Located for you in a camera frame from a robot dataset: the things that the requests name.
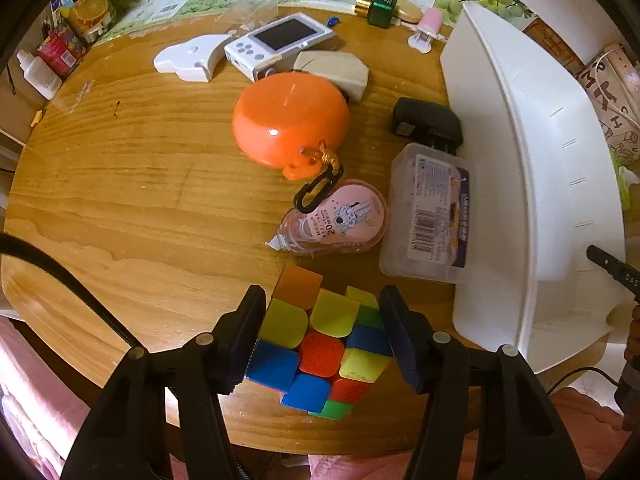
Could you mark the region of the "large white plastic bin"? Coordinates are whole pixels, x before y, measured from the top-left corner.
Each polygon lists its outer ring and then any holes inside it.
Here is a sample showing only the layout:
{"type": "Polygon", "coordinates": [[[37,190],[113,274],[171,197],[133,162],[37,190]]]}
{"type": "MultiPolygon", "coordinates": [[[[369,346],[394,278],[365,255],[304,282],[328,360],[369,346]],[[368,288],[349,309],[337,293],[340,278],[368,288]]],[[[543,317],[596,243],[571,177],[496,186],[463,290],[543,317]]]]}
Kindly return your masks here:
{"type": "Polygon", "coordinates": [[[471,173],[469,243],[454,327],[512,344],[538,373],[610,331],[624,293],[587,257],[623,259],[620,192],[596,112],[542,47],[466,4],[440,57],[471,173]]]}

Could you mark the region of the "clear plastic box with label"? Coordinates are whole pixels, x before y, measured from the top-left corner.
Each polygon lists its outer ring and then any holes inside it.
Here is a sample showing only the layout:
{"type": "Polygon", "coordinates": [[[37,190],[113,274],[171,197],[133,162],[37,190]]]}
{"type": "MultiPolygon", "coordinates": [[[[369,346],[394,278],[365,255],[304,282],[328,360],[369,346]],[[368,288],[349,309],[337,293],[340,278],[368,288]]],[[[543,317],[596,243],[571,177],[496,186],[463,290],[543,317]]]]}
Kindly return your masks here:
{"type": "Polygon", "coordinates": [[[471,175],[454,155],[409,143],[392,163],[380,270],[458,284],[469,241],[471,175]]]}

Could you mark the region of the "multicolour puzzle cube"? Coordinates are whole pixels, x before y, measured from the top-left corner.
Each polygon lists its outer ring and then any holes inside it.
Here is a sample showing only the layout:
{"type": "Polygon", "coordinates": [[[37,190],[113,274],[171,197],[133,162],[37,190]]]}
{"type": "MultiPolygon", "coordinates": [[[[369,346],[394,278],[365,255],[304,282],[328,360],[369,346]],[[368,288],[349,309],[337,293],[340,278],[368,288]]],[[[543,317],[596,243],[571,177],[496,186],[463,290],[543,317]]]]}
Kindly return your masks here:
{"type": "Polygon", "coordinates": [[[259,330],[245,377],[277,391],[280,404],[329,420],[346,418],[392,362],[370,292],[339,294],[322,276],[288,263],[259,330]]]}

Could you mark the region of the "black power adapter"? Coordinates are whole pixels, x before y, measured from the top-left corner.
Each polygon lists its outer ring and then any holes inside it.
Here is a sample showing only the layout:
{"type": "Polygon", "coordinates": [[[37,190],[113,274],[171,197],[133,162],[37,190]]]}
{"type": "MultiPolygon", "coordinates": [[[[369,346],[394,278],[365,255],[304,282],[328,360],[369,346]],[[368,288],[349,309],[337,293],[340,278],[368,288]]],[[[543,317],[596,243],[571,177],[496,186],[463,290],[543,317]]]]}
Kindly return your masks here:
{"type": "Polygon", "coordinates": [[[463,143],[460,119],[448,106],[400,98],[393,109],[392,133],[410,142],[454,154],[463,143]]]}

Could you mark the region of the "black carabiner clip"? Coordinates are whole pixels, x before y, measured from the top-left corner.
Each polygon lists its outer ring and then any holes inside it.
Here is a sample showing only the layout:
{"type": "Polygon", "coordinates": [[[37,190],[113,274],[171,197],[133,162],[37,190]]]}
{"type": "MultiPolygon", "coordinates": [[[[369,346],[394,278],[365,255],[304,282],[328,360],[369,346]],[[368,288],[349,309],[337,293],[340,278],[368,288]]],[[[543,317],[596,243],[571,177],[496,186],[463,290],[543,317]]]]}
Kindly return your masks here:
{"type": "Polygon", "coordinates": [[[344,166],[326,168],[309,183],[304,184],[294,196],[294,208],[301,214],[311,214],[329,197],[344,174],[344,166]]]}

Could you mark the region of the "orange round plastic case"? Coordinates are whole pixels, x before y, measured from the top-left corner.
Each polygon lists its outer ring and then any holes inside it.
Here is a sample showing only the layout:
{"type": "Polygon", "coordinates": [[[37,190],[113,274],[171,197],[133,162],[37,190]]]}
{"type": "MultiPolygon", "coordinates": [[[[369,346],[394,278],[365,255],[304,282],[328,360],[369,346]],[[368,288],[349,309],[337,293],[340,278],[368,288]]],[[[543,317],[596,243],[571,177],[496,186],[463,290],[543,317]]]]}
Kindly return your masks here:
{"type": "Polygon", "coordinates": [[[347,102],[331,81],[301,72],[275,74],[250,84],[232,113],[231,131],[253,162],[291,181],[317,177],[322,151],[336,152],[350,125],[347,102]]]}

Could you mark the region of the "white curved plastic part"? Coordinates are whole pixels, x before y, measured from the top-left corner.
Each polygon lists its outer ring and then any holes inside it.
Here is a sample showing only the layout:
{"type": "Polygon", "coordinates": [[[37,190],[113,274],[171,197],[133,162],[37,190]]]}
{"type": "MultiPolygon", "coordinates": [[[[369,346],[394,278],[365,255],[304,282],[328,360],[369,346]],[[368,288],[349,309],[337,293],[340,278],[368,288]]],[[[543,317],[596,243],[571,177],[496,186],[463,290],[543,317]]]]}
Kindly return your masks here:
{"type": "Polygon", "coordinates": [[[224,47],[233,39],[229,34],[209,34],[174,44],[154,58],[159,73],[175,74],[186,82],[209,82],[224,57],[224,47]]]}

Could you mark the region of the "white handheld game console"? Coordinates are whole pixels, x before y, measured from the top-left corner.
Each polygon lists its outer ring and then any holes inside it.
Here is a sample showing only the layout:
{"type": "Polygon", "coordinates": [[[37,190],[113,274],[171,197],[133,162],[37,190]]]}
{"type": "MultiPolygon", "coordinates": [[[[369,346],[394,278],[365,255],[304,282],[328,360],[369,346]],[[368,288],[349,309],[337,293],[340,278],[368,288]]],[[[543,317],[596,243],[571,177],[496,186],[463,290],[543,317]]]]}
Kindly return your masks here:
{"type": "Polygon", "coordinates": [[[292,70],[300,52],[333,39],[332,28],[307,14],[294,13],[233,39],[226,59],[251,82],[292,70]]]}

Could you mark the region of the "lettered fabric bag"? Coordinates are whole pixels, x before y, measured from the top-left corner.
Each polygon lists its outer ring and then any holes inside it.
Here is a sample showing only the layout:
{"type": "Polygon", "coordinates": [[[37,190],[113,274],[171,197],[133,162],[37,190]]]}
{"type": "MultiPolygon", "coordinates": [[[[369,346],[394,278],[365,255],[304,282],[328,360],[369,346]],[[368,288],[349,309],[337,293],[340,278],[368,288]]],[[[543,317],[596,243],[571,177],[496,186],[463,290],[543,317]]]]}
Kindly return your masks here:
{"type": "Polygon", "coordinates": [[[609,44],[577,76],[615,159],[639,159],[639,72],[622,44],[609,44]]]}

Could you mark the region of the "pink and white plug device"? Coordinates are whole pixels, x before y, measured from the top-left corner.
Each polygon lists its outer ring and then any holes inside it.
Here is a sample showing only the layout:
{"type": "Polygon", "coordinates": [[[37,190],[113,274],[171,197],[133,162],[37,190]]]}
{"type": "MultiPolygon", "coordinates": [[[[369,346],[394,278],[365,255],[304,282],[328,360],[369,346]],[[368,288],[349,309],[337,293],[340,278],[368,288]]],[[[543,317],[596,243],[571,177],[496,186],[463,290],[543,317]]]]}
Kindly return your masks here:
{"type": "Polygon", "coordinates": [[[408,45],[422,54],[427,54],[432,50],[434,41],[447,41],[440,33],[442,27],[442,11],[436,8],[429,8],[423,14],[420,22],[416,24],[413,35],[408,38],[408,45]]]}

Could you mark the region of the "green square bottle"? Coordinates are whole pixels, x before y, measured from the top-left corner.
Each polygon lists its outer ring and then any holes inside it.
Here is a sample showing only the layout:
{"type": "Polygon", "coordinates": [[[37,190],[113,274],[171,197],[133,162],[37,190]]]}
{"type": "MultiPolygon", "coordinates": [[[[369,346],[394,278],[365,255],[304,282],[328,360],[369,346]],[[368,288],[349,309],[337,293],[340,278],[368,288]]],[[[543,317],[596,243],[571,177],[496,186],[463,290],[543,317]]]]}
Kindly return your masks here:
{"type": "Polygon", "coordinates": [[[355,13],[369,25],[389,28],[396,6],[397,0],[356,0],[355,13]]]}

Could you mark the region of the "white small dropper bottle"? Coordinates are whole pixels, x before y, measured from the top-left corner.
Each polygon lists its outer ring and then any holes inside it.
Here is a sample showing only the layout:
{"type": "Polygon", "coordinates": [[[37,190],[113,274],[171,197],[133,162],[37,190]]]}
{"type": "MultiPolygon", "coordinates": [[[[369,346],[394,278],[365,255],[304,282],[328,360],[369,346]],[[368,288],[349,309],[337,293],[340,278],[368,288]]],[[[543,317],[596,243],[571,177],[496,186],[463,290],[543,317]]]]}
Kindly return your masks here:
{"type": "Polygon", "coordinates": [[[25,80],[46,100],[52,100],[62,86],[60,76],[38,55],[19,50],[16,57],[23,70],[25,80]]]}

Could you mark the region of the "small blue charm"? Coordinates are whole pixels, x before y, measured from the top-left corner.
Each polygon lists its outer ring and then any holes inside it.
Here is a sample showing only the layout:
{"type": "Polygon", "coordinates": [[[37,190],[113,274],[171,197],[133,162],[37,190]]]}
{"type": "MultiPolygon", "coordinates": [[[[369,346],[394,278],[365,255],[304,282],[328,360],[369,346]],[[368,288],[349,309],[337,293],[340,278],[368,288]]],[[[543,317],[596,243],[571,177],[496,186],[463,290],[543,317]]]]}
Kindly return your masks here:
{"type": "Polygon", "coordinates": [[[326,22],[326,27],[333,28],[340,22],[337,16],[331,16],[326,22]]]}

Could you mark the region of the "red snack packet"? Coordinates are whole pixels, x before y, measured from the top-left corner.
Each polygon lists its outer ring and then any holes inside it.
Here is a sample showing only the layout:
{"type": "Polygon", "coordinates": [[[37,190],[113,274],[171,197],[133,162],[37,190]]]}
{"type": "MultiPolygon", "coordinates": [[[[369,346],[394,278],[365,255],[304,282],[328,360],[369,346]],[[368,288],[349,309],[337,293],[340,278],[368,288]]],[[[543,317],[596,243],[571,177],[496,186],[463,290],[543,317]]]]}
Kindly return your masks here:
{"type": "Polygon", "coordinates": [[[57,29],[37,49],[47,66],[66,79],[85,56],[87,49],[70,29],[57,29]]]}

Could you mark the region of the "orange juice carton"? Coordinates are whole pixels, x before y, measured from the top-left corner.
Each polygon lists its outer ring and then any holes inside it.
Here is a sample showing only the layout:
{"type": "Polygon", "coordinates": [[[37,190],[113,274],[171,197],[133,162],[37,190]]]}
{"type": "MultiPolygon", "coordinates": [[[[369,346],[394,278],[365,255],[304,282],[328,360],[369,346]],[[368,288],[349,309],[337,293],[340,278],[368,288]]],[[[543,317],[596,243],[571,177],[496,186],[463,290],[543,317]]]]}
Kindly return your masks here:
{"type": "Polygon", "coordinates": [[[94,44],[115,23],[111,0],[61,0],[61,16],[86,44],[94,44]]]}

